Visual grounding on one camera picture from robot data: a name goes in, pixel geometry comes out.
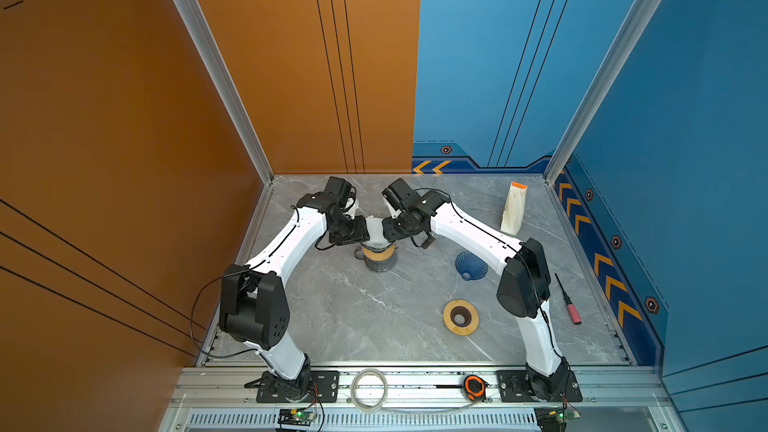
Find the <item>grey glass carafe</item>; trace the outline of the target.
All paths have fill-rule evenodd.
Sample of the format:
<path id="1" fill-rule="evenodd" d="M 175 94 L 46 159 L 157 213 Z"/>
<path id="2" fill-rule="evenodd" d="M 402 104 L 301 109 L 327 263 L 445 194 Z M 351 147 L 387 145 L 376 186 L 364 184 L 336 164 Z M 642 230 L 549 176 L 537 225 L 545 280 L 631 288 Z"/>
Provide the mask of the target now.
<path id="1" fill-rule="evenodd" d="M 362 261 L 366 268 L 372 272 L 382 273 L 389 271 L 397 264 L 397 253 L 394 252 L 391 256 L 383 260 L 374 260 L 364 254 L 364 250 L 360 249 L 354 253 L 356 259 Z"/>

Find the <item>blue ribbed dripper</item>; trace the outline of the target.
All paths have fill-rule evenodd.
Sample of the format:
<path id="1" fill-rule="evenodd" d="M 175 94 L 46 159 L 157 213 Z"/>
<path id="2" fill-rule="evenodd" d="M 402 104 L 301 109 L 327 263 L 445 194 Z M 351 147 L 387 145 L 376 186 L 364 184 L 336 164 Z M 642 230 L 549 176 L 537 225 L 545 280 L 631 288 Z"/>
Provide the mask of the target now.
<path id="1" fill-rule="evenodd" d="M 457 273 L 464 281 L 478 281 L 488 273 L 488 265 L 469 251 L 461 252 L 456 257 L 454 265 Z"/>

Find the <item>orange black tape measure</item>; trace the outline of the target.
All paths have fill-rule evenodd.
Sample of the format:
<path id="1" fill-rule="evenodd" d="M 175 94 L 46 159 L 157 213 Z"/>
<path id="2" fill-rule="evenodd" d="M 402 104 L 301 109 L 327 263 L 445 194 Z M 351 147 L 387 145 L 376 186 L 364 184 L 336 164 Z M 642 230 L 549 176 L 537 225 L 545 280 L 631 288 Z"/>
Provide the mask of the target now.
<path id="1" fill-rule="evenodd" d="M 477 375 L 467 375 L 463 379 L 462 393 L 471 403 L 485 402 L 488 383 Z"/>

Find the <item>aluminium corner post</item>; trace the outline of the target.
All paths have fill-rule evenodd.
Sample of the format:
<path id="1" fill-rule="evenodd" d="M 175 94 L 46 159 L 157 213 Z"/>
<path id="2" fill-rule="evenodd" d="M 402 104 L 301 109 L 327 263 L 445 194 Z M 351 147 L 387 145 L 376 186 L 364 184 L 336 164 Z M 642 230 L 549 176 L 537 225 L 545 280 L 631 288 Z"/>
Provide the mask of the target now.
<path id="1" fill-rule="evenodd" d="M 198 0 L 172 0 L 261 182 L 274 172 Z"/>
<path id="2" fill-rule="evenodd" d="M 543 174 L 553 185 L 564 170 L 626 61 L 663 0 L 633 0 L 593 80 L 569 122 Z"/>

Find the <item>red handled screwdriver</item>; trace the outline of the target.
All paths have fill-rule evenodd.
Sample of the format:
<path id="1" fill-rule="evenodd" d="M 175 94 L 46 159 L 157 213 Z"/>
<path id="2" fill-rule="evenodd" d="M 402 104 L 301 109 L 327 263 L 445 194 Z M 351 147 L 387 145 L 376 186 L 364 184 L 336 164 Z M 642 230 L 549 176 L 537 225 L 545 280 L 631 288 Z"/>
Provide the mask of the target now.
<path id="1" fill-rule="evenodd" d="M 572 299 L 569 296 L 569 294 L 567 293 L 565 287 L 563 286 L 563 283 L 562 283 L 562 281 L 561 281 L 561 279 L 560 279 L 558 274 L 555 274 L 555 279 L 556 279 L 556 281 L 557 281 L 557 283 L 558 283 L 558 285 L 560 287 L 560 290 L 562 292 L 563 301 L 565 303 L 566 310 L 568 312 L 568 315 L 569 315 L 569 318 L 570 318 L 571 322 L 574 325 L 581 325 L 582 324 L 581 315 L 578 312 L 578 309 L 575 306 L 575 304 L 572 302 Z"/>

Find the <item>green circuit board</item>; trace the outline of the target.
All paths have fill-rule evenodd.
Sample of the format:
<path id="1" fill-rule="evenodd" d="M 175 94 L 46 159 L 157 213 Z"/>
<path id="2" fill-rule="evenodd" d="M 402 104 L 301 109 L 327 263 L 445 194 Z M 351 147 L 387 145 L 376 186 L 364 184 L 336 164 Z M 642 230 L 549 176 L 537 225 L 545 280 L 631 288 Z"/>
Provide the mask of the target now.
<path id="1" fill-rule="evenodd" d="M 565 432 L 570 421 L 581 417 L 579 412 L 567 409 L 535 409 L 534 412 L 542 432 Z"/>
<path id="2" fill-rule="evenodd" d="M 317 413 L 308 409 L 280 409 L 277 424 L 279 429 L 309 428 L 317 419 Z"/>

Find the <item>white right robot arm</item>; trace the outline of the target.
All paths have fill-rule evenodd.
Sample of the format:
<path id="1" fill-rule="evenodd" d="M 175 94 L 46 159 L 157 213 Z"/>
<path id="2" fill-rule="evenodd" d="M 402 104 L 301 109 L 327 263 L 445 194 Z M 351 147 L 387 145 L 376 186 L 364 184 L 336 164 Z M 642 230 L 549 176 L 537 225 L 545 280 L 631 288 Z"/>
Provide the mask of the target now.
<path id="1" fill-rule="evenodd" d="M 383 192 L 391 216 L 383 220 L 390 241 L 422 233 L 430 240 L 447 238 L 476 255 L 499 275 L 498 303 L 516 320 L 525 346 L 524 384 L 527 394 L 541 402 L 580 402 L 580 386 L 561 352 L 550 318 L 549 271 L 543 246 L 522 241 L 471 217 L 437 189 L 421 194 L 398 180 Z"/>

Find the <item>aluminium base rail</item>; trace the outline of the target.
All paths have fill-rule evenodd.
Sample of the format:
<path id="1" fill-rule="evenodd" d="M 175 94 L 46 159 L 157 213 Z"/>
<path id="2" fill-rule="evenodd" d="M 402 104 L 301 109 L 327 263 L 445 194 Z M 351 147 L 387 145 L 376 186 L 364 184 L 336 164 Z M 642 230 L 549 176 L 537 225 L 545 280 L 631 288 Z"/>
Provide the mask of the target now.
<path id="1" fill-rule="evenodd" d="M 683 431 L 685 425 L 648 367 L 575 366 L 580 402 L 535 401 L 519 367 L 490 363 L 327 363 L 312 371 L 304 399 L 288 401 L 258 384 L 264 368 L 188 368 L 160 423 L 162 431 L 541 431 L 535 409 L 581 417 L 566 431 Z M 488 383 L 485 402 L 471 403 L 463 379 Z M 318 415 L 309 428 L 279 429 L 280 409 Z"/>

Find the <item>aluminium corner post left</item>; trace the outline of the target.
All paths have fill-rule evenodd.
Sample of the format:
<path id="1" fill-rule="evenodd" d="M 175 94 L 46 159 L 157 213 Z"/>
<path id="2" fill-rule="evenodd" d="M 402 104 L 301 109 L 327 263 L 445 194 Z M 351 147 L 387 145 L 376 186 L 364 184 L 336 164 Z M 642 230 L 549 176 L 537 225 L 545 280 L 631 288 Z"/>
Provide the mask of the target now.
<path id="1" fill-rule="evenodd" d="M 172 0 L 261 182 L 274 172 L 198 0 Z"/>

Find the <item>aluminium corner post right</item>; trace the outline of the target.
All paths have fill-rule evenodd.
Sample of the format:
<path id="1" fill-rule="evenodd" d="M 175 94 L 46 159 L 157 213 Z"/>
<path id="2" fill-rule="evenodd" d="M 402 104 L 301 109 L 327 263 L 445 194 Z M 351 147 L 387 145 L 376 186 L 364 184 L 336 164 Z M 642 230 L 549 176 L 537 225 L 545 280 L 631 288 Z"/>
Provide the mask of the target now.
<path id="1" fill-rule="evenodd" d="M 626 61 L 663 0 L 633 0 L 593 80 L 569 122 L 543 174 L 553 185 L 564 170 Z"/>

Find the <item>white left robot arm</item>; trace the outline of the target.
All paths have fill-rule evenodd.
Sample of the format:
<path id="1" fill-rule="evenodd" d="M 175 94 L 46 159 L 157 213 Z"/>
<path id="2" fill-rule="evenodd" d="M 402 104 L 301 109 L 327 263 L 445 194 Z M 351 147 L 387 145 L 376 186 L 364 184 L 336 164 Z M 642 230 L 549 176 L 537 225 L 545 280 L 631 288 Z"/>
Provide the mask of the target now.
<path id="1" fill-rule="evenodd" d="M 255 351 L 267 365 L 258 380 L 271 393 L 299 401 L 310 392 L 311 361 L 288 327 L 291 313 L 285 285 L 300 260 L 322 237 L 332 246 L 370 239 L 366 218 L 335 207 L 296 207 L 276 237 L 242 266 L 221 278 L 219 329 Z"/>

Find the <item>coffee filter paper pack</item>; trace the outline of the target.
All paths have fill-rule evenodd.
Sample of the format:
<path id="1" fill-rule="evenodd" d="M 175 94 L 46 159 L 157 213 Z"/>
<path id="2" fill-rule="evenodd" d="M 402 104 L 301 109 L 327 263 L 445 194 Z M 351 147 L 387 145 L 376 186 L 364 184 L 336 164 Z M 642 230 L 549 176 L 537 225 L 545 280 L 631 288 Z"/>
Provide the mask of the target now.
<path id="1" fill-rule="evenodd" d="M 507 235 L 517 235 L 520 231 L 526 210 L 527 186 L 512 182 L 509 187 L 500 230 Z"/>

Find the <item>green circuit board left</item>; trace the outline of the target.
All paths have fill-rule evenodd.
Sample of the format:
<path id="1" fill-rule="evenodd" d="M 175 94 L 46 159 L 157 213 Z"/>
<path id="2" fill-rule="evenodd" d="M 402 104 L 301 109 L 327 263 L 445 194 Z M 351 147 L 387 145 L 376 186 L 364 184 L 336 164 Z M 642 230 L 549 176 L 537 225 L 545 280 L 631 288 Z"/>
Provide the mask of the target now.
<path id="1" fill-rule="evenodd" d="M 317 419 L 317 413 L 308 409 L 280 409 L 277 424 L 279 429 L 309 428 Z"/>

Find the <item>green circuit board right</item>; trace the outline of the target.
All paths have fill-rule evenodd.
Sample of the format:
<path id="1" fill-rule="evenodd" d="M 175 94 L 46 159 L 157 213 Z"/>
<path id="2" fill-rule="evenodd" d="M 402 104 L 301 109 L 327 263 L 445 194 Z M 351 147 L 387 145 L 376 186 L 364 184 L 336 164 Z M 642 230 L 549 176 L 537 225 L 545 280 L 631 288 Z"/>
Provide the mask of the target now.
<path id="1" fill-rule="evenodd" d="M 570 421 L 581 417 L 579 412 L 567 409 L 535 409 L 534 412 L 542 432 L 565 432 Z"/>

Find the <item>white paper coffee filter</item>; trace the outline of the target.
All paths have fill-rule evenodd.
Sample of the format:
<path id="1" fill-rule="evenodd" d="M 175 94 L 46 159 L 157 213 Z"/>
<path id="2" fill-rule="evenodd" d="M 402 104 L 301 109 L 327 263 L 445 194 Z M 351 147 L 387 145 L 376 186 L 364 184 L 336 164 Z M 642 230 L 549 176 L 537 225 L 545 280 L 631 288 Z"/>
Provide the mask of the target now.
<path id="1" fill-rule="evenodd" d="M 383 219 L 369 216 L 366 218 L 368 240 L 363 245 L 369 249 L 384 249 L 390 241 L 384 235 Z"/>

